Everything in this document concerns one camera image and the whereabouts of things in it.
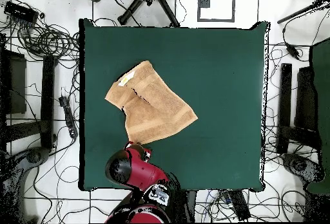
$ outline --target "table top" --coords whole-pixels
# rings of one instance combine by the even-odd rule
[[[148,144],[150,162],[184,189],[261,190],[265,31],[266,23],[237,30],[106,28],[85,21],[84,188],[123,188],[106,179],[104,168],[128,140],[125,116],[104,98],[117,78],[149,60],[199,118]]]

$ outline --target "black border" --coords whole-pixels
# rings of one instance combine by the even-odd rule
[[[231,19],[201,19],[200,18],[200,2],[199,0],[197,0],[198,2],[198,8],[197,8],[197,22],[198,23],[234,23],[235,22],[235,1],[232,1],[231,4]]]
[[[79,179],[78,188],[85,191],[85,26],[84,19],[79,19],[79,76],[80,76],[80,113],[79,113]]]

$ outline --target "green table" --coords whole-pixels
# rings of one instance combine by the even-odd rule
[[[104,98],[123,73],[149,60],[199,118],[180,133],[146,145],[153,149],[150,162],[172,172],[187,190],[262,189],[267,23],[250,30],[94,27],[86,19],[79,23],[85,73],[80,187],[127,188],[104,175],[109,157],[128,141],[124,114]]]
[[[314,86],[317,92],[318,132],[322,141],[319,163],[324,169],[324,179],[307,186],[312,194],[330,194],[330,39],[311,47],[310,63],[314,69]]]

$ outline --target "white sticker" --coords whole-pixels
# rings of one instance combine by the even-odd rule
[[[165,192],[166,187],[163,185],[155,184],[149,193],[149,199],[155,200],[159,204],[168,206],[169,196]]]
[[[118,86],[123,87],[130,79],[133,78],[135,71],[132,71],[127,76],[125,76],[118,84]]]

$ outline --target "tripod leg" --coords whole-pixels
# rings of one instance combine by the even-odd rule
[[[180,23],[178,22],[177,18],[174,16],[171,8],[168,6],[168,2],[166,0],[158,0],[160,5],[162,6],[162,9],[170,19],[172,25],[174,27],[180,27]]]
[[[277,24],[283,23],[284,21],[288,21],[289,19],[292,19],[292,18],[294,18],[294,17],[296,17],[298,15],[301,15],[302,13],[305,13],[307,11],[310,11],[311,9],[316,8],[316,7],[317,7],[317,5],[315,5],[315,4],[309,5],[309,6],[305,7],[305,8],[303,8],[303,9],[301,9],[301,10],[299,10],[299,11],[297,11],[297,12],[295,12],[295,13],[293,13],[293,14],[285,17],[285,18],[283,18],[283,19],[280,19],[277,22]]]
[[[141,0],[134,0],[131,3],[130,7],[128,7],[127,11],[118,17],[118,22],[121,25],[125,25],[127,20],[131,17],[131,15],[138,9],[138,7],[142,4]]]

